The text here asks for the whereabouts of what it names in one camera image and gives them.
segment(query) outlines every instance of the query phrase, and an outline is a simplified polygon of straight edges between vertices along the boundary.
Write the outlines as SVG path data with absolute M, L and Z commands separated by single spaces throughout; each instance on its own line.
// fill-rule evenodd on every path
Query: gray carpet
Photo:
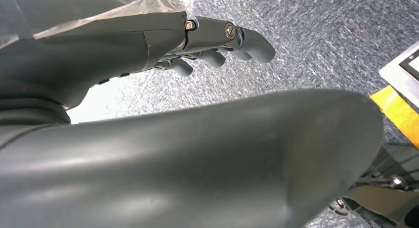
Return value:
M 255 29 L 277 55 L 265 65 L 209 68 L 192 62 L 191 77 L 149 71 L 94 87 L 70 114 L 74 122 L 148 114 L 301 88 L 372 94 L 387 85 L 378 74 L 419 40 L 419 0 L 196 0 L 190 14 Z M 386 120 L 385 142 L 409 143 Z M 307 227 L 367 227 L 355 216 L 325 211 Z

